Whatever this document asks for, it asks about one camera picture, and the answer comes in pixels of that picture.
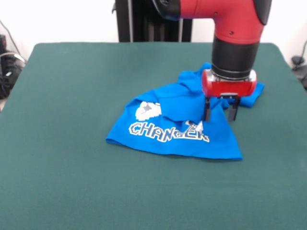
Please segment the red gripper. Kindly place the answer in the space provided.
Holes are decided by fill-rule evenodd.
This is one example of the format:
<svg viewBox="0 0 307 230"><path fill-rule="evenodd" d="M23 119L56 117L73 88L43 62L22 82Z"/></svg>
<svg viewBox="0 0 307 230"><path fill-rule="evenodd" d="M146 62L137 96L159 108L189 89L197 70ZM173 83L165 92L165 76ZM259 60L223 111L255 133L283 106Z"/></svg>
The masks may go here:
<svg viewBox="0 0 307 230"><path fill-rule="evenodd" d="M211 69L202 72L202 90L205 97L204 121L211 118L211 97L237 96L229 108L228 121L235 121L240 104L240 97L251 96L257 85L257 74L252 70L246 80L223 80L216 77Z"/></svg>

